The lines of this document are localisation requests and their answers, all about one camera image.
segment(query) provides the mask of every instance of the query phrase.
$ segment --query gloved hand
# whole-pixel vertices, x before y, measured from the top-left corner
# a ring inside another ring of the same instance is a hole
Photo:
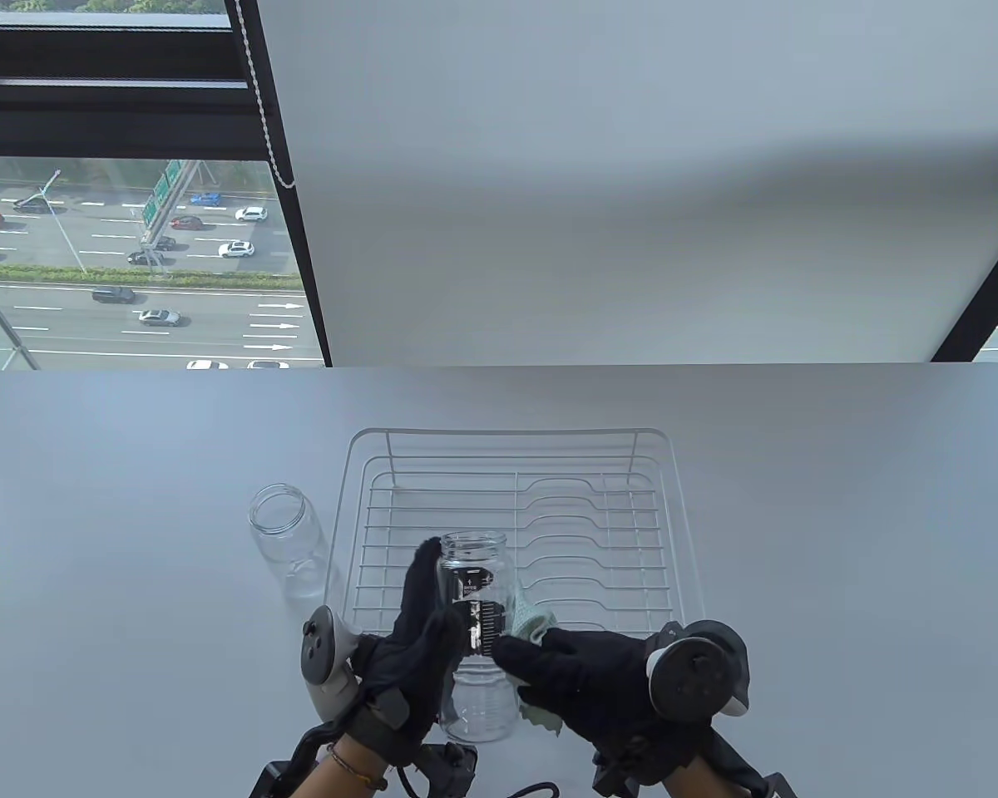
[[[420,544],[403,581],[399,617],[387,638],[365,636],[351,657],[362,680],[361,706],[347,733],[389,765],[411,764],[439,711],[443,680],[457,667],[468,635],[442,608],[436,581],[439,538]]]
[[[711,736],[709,722],[663,721],[652,706],[645,663],[655,636],[550,628],[540,646],[499,638],[492,657],[526,682],[518,688],[523,702],[555,713],[636,782],[654,784],[692,761]]]

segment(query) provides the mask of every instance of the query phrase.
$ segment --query cable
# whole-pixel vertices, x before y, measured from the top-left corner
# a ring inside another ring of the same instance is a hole
[[[233,4],[236,5],[240,35],[244,38],[244,55],[248,58],[248,75],[251,76],[251,86],[255,89],[255,103],[259,106],[259,121],[263,122],[263,138],[266,140],[267,155],[270,156],[270,169],[274,172],[274,179],[283,189],[294,189],[296,181],[284,179],[278,168],[278,160],[274,157],[274,145],[270,143],[270,125],[266,123],[266,111],[263,110],[263,92],[259,89],[259,76],[255,75],[255,59],[251,57],[251,45],[248,43],[248,26],[244,22],[244,9],[240,7],[240,0],[233,0]]]
[[[415,793],[414,787],[411,787],[411,781],[407,778],[407,772],[401,767],[396,768],[396,775],[399,776],[399,783],[403,784],[403,789],[407,791],[409,798],[419,798],[419,795]],[[526,795],[532,795],[540,790],[549,790],[550,798],[559,798],[561,794],[559,792],[559,786],[553,781],[538,781],[536,784],[530,784],[529,786],[523,788],[523,790],[518,790],[516,793],[506,796],[506,798],[525,798]]]

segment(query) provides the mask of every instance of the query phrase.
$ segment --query hedge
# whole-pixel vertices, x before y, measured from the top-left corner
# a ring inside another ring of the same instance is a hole
[[[83,285],[153,285],[170,288],[262,288],[303,290],[298,274],[267,274],[259,271],[187,271],[170,269],[167,276],[141,269],[89,269],[28,266],[0,263],[0,282],[77,283]]]

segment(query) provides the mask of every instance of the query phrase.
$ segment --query wire rack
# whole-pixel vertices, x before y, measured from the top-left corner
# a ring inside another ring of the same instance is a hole
[[[386,633],[422,540],[506,533],[526,596],[565,628],[646,635],[704,616],[673,447],[649,429],[363,430],[351,441],[327,603]]]

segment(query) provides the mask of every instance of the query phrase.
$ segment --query empty glass jar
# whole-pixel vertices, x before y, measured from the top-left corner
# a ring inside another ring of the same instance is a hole
[[[323,536],[309,499],[291,485],[267,485],[252,499],[248,522],[285,600],[308,618],[325,590]]]
[[[441,538],[436,571],[442,601],[469,627],[450,695],[441,705],[442,729],[453,740],[501,740],[514,729],[514,685],[492,660],[492,642],[513,618],[516,575],[502,532],[449,532]]]

